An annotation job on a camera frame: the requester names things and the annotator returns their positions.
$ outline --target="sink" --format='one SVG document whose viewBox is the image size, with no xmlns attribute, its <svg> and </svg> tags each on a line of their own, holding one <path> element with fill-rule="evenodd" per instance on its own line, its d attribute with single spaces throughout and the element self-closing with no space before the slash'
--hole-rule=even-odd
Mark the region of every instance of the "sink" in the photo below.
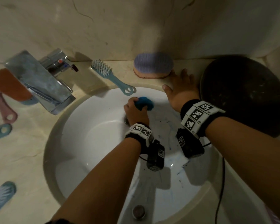
<svg viewBox="0 0 280 224">
<path fill-rule="evenodd" d="M 154 138 L 165 147 L 165 167 L 153 172 L 138 160 L 118 223 L 138 223 L 132 208 L 143 205 L 142 223 L 180 219 L 183 209 L 194 207 L 212 178 L 218 154 L 212 146 L 205 154 L 188 160 L 175 137 L 181 127 L 179 113 L 169 105 L 164 92 L 137 87 L 136 97 L 146 96 L 155 107 L 148 112 Z M 62 204 L 82 179 L 124 138 L 123 106 L 129 97 L 112 89 L 85 97 L 65 111 L 49 136 L 44 155 L 44 174 L 55 199 Z M 208 143 L 201 138 L 202 144 Z"/>
</svg>

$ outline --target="black pan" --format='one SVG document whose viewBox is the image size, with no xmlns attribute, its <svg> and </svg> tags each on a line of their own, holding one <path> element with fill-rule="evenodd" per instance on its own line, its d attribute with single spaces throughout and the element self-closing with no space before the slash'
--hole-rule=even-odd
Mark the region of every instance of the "black pan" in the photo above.
<svg viewBox="0 0 280 224">
<path fill-rule="evenodd" d="M 280 80 L 264 65 L 242 56 L 220 57 L 205 69 L 200 95 L 228 117 L 280 135 Z"/>
</svg>

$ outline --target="faucet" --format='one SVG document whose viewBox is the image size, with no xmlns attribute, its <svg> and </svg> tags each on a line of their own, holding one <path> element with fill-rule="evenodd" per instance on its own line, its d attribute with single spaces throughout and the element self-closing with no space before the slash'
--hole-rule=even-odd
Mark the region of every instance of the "faucet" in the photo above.
<svg viewBox="0 0 280 224">
<path fill-rule="evenodd" d="M 53 115 L 76 99 L 71 95 L 72 90 L 62 80 L 55 78 L 69 68 L 78 71 L 61 49 L 54 50 L 40 61 L 24 50 L 6 60 L 4 66 Z"/>
</svg>

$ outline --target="forearm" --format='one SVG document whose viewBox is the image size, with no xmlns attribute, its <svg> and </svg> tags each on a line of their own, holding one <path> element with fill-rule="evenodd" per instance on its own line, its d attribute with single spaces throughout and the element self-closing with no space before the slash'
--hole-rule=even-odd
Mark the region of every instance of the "forearm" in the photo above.
<svg viewBox="0 0 280 224">
<path fill-rule="evenodd" d="M 205 133 L 280 218 L 280 141 L 227 117 L 215 119 Z"/>
<path fill-rule="evenodd" d="M 124 139 L 71 193 L 52 220 L 75 224 L 116 223 L 140 155 L 140 143 Z"/>
</svg>

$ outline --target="black cable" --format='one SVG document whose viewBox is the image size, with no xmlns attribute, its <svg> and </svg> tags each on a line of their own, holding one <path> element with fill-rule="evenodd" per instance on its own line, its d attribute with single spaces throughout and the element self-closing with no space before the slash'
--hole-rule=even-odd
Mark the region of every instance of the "black cable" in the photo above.
<svg viewBox="0 0 280 224">
<path fill-rule="evenodd" d="M 210 145 L 210 144 L 211 144 L 211 142 L 210 142 L 210 143 L 207 143 L 206 145 L 204 145 L 204 146 L 202 146 L 202 147 L 208 146 L 208 145 Z"/>
<path fill-rule="evenodd" d="M 223 196 L 223 192 L 224 192 L 224 185 L 225 185 L 225 159 L 223 157 L 222 159 L 222 186 L 221 186 L 221 192 L 220 192 L 220 197 L 219 197 L 219 203 L 218 203 L 218 206 L 217 206 L 217 210 L 216 210 L 216 216 L 215 216 L 215 224 L 217 224 L 217 218 L 218 218 L 218 211 L 219 211 L 219 208 L 220 208 L 220 203 L 221 203 L 221 200 L 222 200 L 222 196 Z"/>
<path fill-rule="evenodd" d="M 141 159 L 143 159 L 144 161 L 146 161 L 146 162 L 147 162 L 147 159 L 144 159 L 144 158 L 142 158 L 141 156 L 139 156 L 139 158 L 141 158 Z"/>
</svg>

